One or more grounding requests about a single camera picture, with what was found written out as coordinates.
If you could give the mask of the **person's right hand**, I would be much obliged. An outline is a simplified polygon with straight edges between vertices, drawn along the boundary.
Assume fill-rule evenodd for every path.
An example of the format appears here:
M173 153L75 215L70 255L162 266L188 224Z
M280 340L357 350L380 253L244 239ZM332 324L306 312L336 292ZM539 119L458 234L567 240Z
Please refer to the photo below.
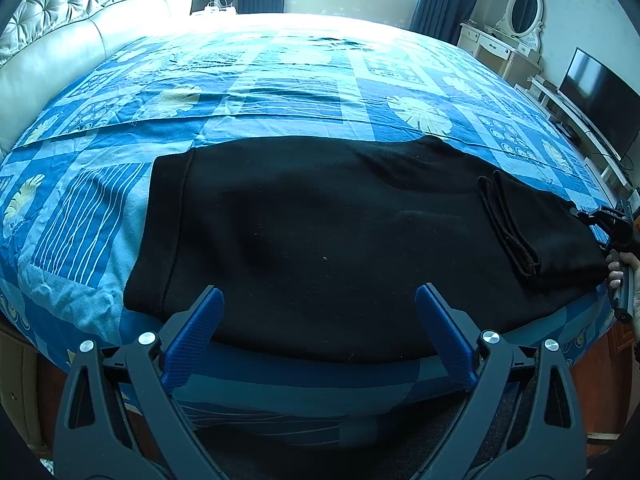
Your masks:
M608 265L608 296L615 317L627 325L639 342L639 258L632 252L611 250Z

